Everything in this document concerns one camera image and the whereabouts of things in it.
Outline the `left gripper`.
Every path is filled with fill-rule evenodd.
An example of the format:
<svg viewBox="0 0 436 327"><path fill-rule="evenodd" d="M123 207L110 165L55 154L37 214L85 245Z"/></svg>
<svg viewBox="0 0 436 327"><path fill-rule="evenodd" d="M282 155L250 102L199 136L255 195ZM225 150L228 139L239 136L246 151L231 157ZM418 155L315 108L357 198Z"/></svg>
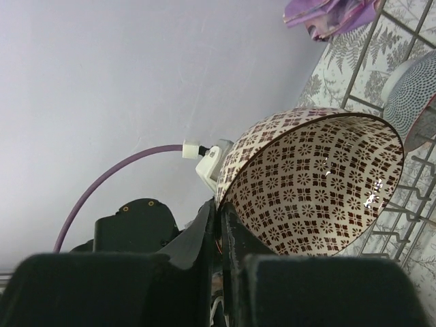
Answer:
<svg viewBox="0 0 436 327"><path fill-rule="evenodd" d="M220 169L232 146L232 141L222 139L210 148L184 141L182 144L157 146L136 153L101 175L74 205L69 220L74 220L90 195L110 176L139 159L158 153L180 151L185 159L200 158L196 173L212 192L216 192ZM140 198L122 205L115 214L98 219L94 237L74 247L71 252L154 253L163 249L181 232L168 206L153 198Z"/></svg>

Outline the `brown floral grid bowl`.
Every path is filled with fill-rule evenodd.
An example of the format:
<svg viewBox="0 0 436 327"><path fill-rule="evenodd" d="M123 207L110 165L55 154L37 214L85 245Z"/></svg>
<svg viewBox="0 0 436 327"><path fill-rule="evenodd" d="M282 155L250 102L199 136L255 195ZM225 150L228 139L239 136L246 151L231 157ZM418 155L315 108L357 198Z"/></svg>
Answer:
<svg viewBox="0 0 436 327"><path fill-rule="evenodd" d="M396 190L405 151L382 118L305 107L258 121L227 154L215 193L279 255L331 256L374 224Z"/></svg>

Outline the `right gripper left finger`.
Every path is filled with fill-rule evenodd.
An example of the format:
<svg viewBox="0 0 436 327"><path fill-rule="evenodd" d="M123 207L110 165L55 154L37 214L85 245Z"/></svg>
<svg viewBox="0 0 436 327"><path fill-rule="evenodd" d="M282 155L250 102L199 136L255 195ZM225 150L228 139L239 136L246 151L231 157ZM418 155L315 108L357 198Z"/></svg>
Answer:
<svg viewBox="0 0 436 327"><path fill-rule="evenodd" d="M215 204L154 254L43 253L1 297L2 326L208 326Z"/></svg>

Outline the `navy geometric pattern bowl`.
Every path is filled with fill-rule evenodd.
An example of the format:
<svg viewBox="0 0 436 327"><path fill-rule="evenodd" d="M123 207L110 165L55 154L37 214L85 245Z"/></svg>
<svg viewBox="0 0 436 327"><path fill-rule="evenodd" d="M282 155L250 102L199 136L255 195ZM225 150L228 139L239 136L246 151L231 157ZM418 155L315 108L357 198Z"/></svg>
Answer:
<svg viewBox="0 0 436 327"><path fill-rule="evenodd" d="M400 64L381 91L382 118L395 128L405 152L435 135L435 51Z"/></svg>

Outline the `grey wire dish rack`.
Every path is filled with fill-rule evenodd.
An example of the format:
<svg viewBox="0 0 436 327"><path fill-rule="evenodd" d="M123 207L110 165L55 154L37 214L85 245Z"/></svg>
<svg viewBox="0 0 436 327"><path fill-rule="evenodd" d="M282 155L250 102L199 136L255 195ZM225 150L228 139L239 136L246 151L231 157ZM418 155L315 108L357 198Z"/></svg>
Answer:
<svg viewBox="0 0 436 327"><path fill-rule="evenodd" d="M393 126L401 180L360 255L402 268L435 267L435 2L378 1L342 106L363 106Z"/></svg>

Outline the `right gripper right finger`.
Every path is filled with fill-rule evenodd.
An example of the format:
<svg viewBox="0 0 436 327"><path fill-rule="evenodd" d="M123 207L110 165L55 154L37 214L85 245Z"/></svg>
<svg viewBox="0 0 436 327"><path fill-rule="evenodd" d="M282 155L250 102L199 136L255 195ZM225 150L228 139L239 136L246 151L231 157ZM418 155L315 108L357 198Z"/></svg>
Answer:
<svg viewBox="0 0 436 327"><path fill-rule="evenodd" d="M221 208L223 310L231 326L426 326L412 282L378 258L277 255Z"/></svg>

